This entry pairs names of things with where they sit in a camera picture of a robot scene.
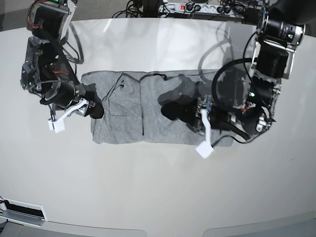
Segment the power strip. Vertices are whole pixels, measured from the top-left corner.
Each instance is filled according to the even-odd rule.
[[[160,6],[159,12],[160,13],[182,13],[186,15],[190,15],[192,10],[187,10],[187,3],[177,3],[177,2],[168,2],[164,3],[164,5]],[[232,18],[238,18],[243,19],[243,16],[240,14],[237,14],[234,11],[230,11],[228,13],[220,12],[219,9],[222,7],[221,5],[213,5],[213,4],[195,4],[194,6],[199,5],[201,9],[199,11],[195,11],[194,14],[202,14],[202,15],[221,15],[225,17],[232,17]]]

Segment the white table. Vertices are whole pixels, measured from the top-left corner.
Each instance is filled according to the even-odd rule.
[[[254,31],[183,19],[74,26],[85,58],[79,78],[98,70],[218,69],[232,57],[227,37],[240,58]],[[51,222],[143,230],[148,237],[201,237],[208,229],[316,209],[314,38],[305,37],[291,79],[283,81],[272,129],[203,160],[186,145],[97,145],[90,119],[80,116],[66,119],[65,132],[49,131],[49,109],[20,86],[29,36],[26,29],[0,33],[1,196],[43,205]],[[75,45],[72,34],[70,41]]]

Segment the table surface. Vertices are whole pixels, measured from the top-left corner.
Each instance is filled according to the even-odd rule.
[[[73,23],[82,74],[99,70],[218,69],[240,58],[254,27],[185,19]],[[143,230],[149,237],[203,236],[316,209],[315,39],[305,37],[284,80],[277,123],[248,145],[97,145],[90,119],[48,130],[49,109],[20,86],[26,29],[0,32],[0,195],[43,205],[51,222]],[[76,45],[70,33],[70,43]]]

